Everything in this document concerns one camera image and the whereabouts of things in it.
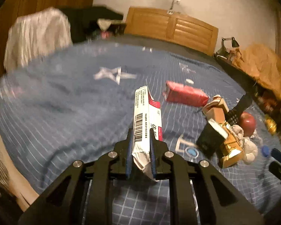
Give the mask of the gold brown cardboard box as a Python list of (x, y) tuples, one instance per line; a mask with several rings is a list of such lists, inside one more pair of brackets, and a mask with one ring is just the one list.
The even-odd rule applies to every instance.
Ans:
[(207, 158), (211, 158), (213, 154), (218, 155), (219, 167), (222, 169), (231, 167), (244, 158), (240, 140), (227, 122), (219, 124), (210, 118), (196, 145)]

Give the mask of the white red paper package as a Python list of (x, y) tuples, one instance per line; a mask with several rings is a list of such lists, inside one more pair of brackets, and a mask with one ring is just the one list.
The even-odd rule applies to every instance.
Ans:
[(150, 129), (155, 139), (162, 140), (161, 105), (153, 99), (147, 85), (135, 91), (132, 156), (135, 165), (154, 180), (150, 158)]

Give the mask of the blue bottle cap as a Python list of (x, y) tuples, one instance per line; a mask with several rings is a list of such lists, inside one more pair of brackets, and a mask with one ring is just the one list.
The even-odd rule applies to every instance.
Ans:
[(261, 147), (261, 153), (262, 153), (262, 156), (264, 156), (265, 158), (267, 158), (268, 156), (270, 156), (271, 151), (270, 151), (270, 149), (269, 149), (268, 146), (263, 145), (263, 146)]

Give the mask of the gold foil wrapper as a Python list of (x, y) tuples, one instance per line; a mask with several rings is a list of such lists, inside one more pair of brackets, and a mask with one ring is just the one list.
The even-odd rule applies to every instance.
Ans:
[(274, 119), (271, 118), (268, 114), (265, 115), (265, 126), (268, 129), (268, 132), (273, 136), (276, 134), (277, 131), (277, 124)]

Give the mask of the red apple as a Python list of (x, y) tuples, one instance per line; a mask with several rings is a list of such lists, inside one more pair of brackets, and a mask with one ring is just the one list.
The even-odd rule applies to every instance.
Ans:
[(243, 129), (244, 137), (251, 137), (256, 129), (256, 120), (250, 113), (243, 112), (238, 125)]

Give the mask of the black checked sock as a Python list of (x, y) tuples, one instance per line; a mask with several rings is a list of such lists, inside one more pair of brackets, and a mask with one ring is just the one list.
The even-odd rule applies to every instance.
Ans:
[(226, 122), (231, 126), (236, 125), (240, 120), (242, 113), (249, 108), (251, 104), (252, 98), (250, 94), (242, 96), (237, 105), (224, 114)]

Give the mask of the brown open cardboard box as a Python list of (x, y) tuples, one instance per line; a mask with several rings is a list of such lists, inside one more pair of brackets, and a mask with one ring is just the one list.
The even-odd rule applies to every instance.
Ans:
[(203, 109), (203, 114), (207, 119), (213, 119), (217, 123), (225, 122), (225, 114), (229, 112), (226, 101), (220, 95), (215, 95)]

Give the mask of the blue checked star bedspread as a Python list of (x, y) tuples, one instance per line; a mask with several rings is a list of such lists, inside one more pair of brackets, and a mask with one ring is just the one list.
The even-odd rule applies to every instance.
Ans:
[[(97, 160), (126, 139), (135, 91), (147, 85), (161, 103), (164, 142), (195, 142), (206, 118), (201, 108), (168, 103), (166, 81), (187, 83), (233, 108), (245, 91), (208, 56), (183, 57), (123, 43), (78, 44), (37, 58), (0, 79), (0, 135), (16, 169), (41, 194), (75, 160)], [(212, 165), (265, 215), (281, 199), (281, 182), (258, 156), (227, 169)], [(128, 182), (117, 181), (113, 224), (170, 224), (168, 181), (148, 179), (133, 165)]]

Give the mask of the small white cap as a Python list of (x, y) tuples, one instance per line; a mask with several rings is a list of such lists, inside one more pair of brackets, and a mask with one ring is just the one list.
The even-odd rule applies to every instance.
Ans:
[(194, 81), (191, 80), (191, 79), (186, 79), (185, 81), (186, 81), (186, 83), (188, 83), (188, 84), (194, 84)]

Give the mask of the black desk lamp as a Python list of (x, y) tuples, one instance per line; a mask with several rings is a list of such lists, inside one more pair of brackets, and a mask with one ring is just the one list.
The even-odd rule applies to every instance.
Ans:
[(233, 49), (239, 48), (239, 43), (235, 39), (235, 37), (223, 38), (221, 39), (221, 46), (214, 53), (214, 58), (222, 57), (224, 59), (229, 59), (230, 52)]

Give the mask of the red pink box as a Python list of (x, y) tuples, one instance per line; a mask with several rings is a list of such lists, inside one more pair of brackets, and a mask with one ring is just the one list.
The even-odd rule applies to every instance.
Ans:
[(201, 89), (173, 81), (166, 81), (163, 96), (167, 102), (193, 107), (203, 107), (209, 100), (209, 96)]

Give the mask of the white crumpled cloth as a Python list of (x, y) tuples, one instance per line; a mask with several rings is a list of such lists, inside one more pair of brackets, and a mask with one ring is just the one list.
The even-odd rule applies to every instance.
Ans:
[(9, 73), (41, 56), (72, 45), (68, 17), (59, 9), (21, 16), (8, 31), (4, 67)]

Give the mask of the wooden slatted headboard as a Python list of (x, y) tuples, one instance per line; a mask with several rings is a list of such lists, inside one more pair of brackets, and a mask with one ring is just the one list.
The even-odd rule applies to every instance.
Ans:
[(209, 56), (213, 55), (218, 38), (218, 28), (199, 19), (144, 7), (129, 8), (124, 33), (171, 42)]

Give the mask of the black clothes pile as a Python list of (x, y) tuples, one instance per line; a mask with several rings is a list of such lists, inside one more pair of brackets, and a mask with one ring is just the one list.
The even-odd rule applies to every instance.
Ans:
[(123, 13), (118, 13), (106, 6), (85, 8), (58, 7), (70, 23), (70, 35), (74, 44), (81, 43), (94, 31), (99, 30), (98, 19), (123, 20)]

